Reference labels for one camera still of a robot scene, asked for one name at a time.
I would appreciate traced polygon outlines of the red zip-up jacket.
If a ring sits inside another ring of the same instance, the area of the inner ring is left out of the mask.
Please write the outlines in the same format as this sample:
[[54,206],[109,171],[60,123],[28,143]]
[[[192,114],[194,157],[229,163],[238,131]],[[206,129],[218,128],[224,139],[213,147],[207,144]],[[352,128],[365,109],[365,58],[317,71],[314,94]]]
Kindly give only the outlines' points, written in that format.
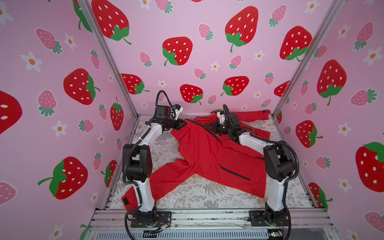
[[181,130],[171,131],[182,159],[165,164],[150,176],[150,197],[160,200],[193,175],[265,197],[267,173],[262,152],[227,137],[212,136],[204,126],[217,120],[215,115],[196,117]]

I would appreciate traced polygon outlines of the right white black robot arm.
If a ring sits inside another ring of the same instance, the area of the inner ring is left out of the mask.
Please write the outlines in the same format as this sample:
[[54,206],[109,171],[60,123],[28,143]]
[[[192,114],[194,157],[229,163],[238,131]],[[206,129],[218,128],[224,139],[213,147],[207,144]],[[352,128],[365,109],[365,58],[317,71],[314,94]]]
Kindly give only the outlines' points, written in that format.
[[250,221],[263,221],[269,226],[281,228],[282,238],[288,240],[292,230],[290,210],[286,204],[288,185],[294,180],[300,170],[298,156],[294,149],[284,141],[271,141],[256,135],[250,127],[240,126],[240,121],[235,113],[231,113],[227,105],[217,113],[219,122],[213,124],[213,131],[227,135],[231,141],[263,152],[265,170],[270,177],[269,198],[265,203],[265,210],[261,217],[252,218]]

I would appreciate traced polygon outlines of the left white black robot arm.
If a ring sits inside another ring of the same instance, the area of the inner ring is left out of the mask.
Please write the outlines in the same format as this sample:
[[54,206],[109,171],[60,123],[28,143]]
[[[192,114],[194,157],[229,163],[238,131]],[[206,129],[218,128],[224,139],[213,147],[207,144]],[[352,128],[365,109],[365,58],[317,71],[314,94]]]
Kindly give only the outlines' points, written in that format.
[[138,222],[153,227],[162,220],[158,217],[156,201],[153,197],[150,176],[153,161],[150,146],[168,130],[180,130],[186,122],[179,118],[183,108],[173,105],[165,91],[158,92],[154,116],[146,122],[146,130],[133,144],[125,144],[122,157],[122,182],[132,185],[138,206],[125,213],[124,222],[128,237],[133,240],[128,222]]

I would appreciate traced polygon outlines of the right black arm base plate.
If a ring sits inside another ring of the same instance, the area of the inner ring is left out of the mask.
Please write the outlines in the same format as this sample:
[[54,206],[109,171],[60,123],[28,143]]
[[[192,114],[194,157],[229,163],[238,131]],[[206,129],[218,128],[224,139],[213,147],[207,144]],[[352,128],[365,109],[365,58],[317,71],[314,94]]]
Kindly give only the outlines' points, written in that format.
[[248,222],[253,227],[289,227],[290,217],[286,210],[274,211],[250,211]]

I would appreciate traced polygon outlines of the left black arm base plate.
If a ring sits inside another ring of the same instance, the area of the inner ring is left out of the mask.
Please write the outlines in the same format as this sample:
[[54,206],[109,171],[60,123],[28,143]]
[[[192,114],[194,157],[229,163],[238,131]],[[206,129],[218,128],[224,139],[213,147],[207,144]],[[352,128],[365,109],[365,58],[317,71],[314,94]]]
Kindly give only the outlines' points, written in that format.
[[169,226],[172,220],[172,212],[142,212],[137,211],[131,222],[131,228],[160,228]]

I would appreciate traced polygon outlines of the aluminium front rail frame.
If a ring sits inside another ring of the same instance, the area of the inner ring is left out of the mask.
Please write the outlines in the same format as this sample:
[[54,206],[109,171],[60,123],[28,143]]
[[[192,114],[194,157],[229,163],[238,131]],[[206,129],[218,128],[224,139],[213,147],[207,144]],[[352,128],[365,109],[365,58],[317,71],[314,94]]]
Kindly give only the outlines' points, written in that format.
[[163,230],[126,225],[124,210],[95,211],[83,240],[340,240],[322,209],[291,209],[290,217],[269,226],[252,209],[164,209]]

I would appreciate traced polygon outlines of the left aluminium corner post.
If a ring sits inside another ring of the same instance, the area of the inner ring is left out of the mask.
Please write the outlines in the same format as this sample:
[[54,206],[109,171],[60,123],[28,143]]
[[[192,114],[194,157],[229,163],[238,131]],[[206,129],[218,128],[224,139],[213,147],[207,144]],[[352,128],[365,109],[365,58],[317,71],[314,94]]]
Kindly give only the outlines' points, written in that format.
[[96,17],[92,11],[92,8],[91,8],[91,3],[89,1],[85,1],[85,0],[80,0],[78,1],[81,8],[82,8],[82,11],[85,15],[85,18],[86,20],[88,21],[92,31],[93,31],[93,34],[97,40],[97,43],[99,44],[99,47],[106,59],[106,62],[111,70],[111,73],[112,75],[114,76],[115,78],[115,81],[125,99],[125,102],[127,103],[131,113],[132,113],[132,116],[137,120],[139,118],[139,115],[138,115],[138,112],[130,98],[130,94],[128,93],[128,90],[126,88],[126,85],[124,83],[124,80],[121,76],[121,73],[119,72],[118,68],[117,68],[117,65],[116,65],[116,62],[114,61],[113,59],[113,56],[111,54],[111,51],[109,49],[109,47],[107,46],[107,43],[104,39],[104,35],[102,34],[100,28],[99,28],[99,25],[97,23],[97,20],[96,20]]

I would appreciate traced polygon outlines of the aluminium corner post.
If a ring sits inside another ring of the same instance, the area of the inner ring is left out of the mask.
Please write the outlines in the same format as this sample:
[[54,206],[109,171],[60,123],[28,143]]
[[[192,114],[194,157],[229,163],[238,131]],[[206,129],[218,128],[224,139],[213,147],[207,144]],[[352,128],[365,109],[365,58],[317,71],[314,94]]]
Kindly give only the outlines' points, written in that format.
[[97,20],[96,20],[96,17],[92,11],[92,8],[91,8],[91,3],[89,1],[85,1],[85,0],[80,0],[78,1],[81,8],[82,8],[82,11],[85,15],[85,18],[86,20],[88,21],[92,31],[93,31],[93,34],[97,40],[97,43],[99,44],[99,47],[106,59],[106,62],[111,70],[111,73],[112,75],[114,76],[115,78],[115,81],[125,99],[125,102],[127,103],[131,113],[132,113],[132,116],[137,120],[139,118],[139,115],[138,115],[138,112],[130,98],[130,94],[128,93],[128,90],[126,88],[126,85],[124,83],[124,80],[121,76],[121,73],[119,72],[118,68],[117,68],[117,65],[116,65],[116,62],[114,61],[113,59],[113,56],[111,54],[111,51],[109,49],[109,47],[107,46],[107,43],[104,39],[104,35],[102,34],[100,28],[99,28],[99,25],[97,23]]
[[282,108],[285,105],[285,102],[287,101],[288,97],[290,96],[291,92],[293,91],[295,85],[297,84],[297,81],[305,71],[305,68],[307,64],[311,61],[313,58],[313,54],[315,53],[315,50],[317,49],[318,45],[323,41],[324,37],[326,36],[327,32],[329,31],[330,27],[332,26],[333,22],[336,20],[339,12],[343,8],[345,4],[345,1],[342,0],[335,0],[330,5],[330,8],[328,9],[327,13],[325,14],[325,17],[323,18],[321,24],[319,25],[319,28],[313,37],[313,40],[309,46],[309,49],[304,54],[303,59],[299,63],[298,67],[296,68],[293,76],[290,79],[290,82],[283,94],[283,97],[279,101],[279,104],[276,106],[276,109],[274,110],[272,116],[274,120],[277,118],[278,113],[282,110]]

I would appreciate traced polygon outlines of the right aluminium corner post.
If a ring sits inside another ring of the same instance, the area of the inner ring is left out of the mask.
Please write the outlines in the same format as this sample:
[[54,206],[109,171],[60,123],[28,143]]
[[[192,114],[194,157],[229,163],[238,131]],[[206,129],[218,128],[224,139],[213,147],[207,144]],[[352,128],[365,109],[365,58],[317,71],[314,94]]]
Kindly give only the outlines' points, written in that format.
[[330,5],[330,8],[328,9],[327,13],[325,14],[325,17],[323,18],[321,24],[319,25],[319,28],[313,37],[313,40],[309,46],[309,49],[304,54],[303,59],[299,63],[298,67],[296,68],[293,76],[290,79],[290,82],[283,94],[283,97],[279,101],[279,104],[276,106],[276,109],[274,110],[272,116],[274,120],[277,118],[278,113],[282,110],[282,108],[285,105],[285,102],[287,101],[288,97],[290,96],[291,92],[293,91],[295,85],[297,84],[297,81],[305,71],[305,68],[307,64],[311,61],[313,58],[313,54],[315,53],[315,50],[317,49],[318,45],[323,41],[324,37],[326,36],[327,32],[329,31],[330,27],[332,26],[333,22],[336,20],[339,12],[343,8],[345,4],[345,1],[342,0],[335,0]]

